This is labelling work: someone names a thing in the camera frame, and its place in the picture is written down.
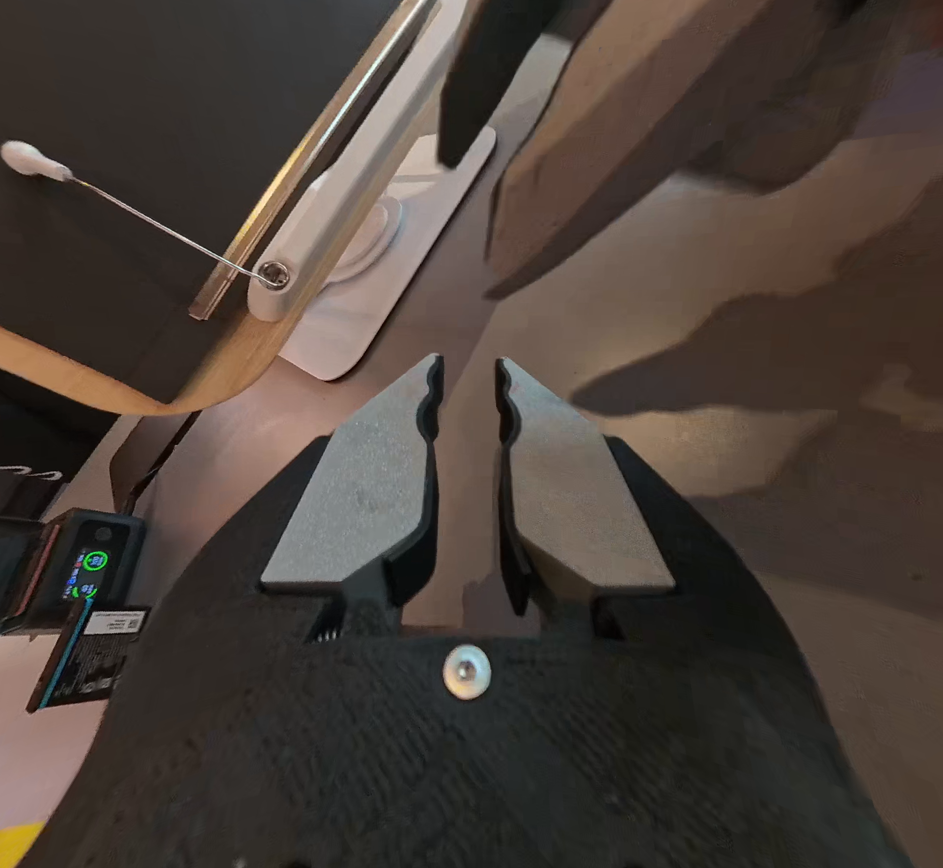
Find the dark power bank with display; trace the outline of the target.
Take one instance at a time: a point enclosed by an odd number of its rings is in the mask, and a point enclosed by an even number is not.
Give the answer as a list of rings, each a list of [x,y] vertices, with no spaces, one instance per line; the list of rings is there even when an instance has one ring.
[[[1,519],[1,634],[57,632],[86,602],[121,608],[146,522],[72,508],[41,523]]]

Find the book stand with black board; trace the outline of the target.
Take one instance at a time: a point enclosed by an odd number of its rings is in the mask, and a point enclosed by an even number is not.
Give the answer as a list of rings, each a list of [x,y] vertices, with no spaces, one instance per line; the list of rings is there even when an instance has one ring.
[[[1,0],[1,136],[225,253],[402,0]],[[171,403],[244,300],[75,184],[2,164],[2,327]]]

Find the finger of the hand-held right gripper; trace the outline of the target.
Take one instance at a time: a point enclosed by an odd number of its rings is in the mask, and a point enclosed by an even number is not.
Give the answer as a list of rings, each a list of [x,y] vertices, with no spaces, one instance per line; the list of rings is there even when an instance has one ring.
[[[439,160],[464,158],[535,42],[581,39],[613,0],[469,0],[442,88]]]
[[[612,0],[493,194],[488,298],[546,275],[748,116],[833,0]]]

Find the small black box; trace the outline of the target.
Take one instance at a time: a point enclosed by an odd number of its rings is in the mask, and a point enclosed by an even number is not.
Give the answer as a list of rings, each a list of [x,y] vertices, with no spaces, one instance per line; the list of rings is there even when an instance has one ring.
[[[108,700],[151,615],[149,605],[77,601],[30,695],[26,711]]]

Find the dark bag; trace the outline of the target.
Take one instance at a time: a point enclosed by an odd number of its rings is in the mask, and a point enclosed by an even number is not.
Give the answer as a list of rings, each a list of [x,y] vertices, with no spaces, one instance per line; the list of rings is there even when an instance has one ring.
[[[40,519],[115,416],[1,373],[1,515]]]

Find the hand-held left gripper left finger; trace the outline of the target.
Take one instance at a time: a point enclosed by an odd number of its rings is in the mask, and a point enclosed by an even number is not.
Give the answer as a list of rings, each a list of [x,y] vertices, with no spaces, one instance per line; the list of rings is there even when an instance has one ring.
[[[330,435],[263,570],[269,593],[402,608],[437,555],[444,359],[430,354]]]

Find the yellow plastic bin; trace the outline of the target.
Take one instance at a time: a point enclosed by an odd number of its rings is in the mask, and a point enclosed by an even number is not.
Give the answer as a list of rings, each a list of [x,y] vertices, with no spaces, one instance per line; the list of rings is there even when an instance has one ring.
[[[0,832],[1,867],[17,867],[44,827],[44,822],[3,827]]]

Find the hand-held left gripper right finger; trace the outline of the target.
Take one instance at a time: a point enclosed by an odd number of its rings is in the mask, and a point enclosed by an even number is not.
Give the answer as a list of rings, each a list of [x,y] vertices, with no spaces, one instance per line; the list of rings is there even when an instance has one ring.
[[[514,615],[676,590],[607,439],[515,361],[495,362],[496,519]]]

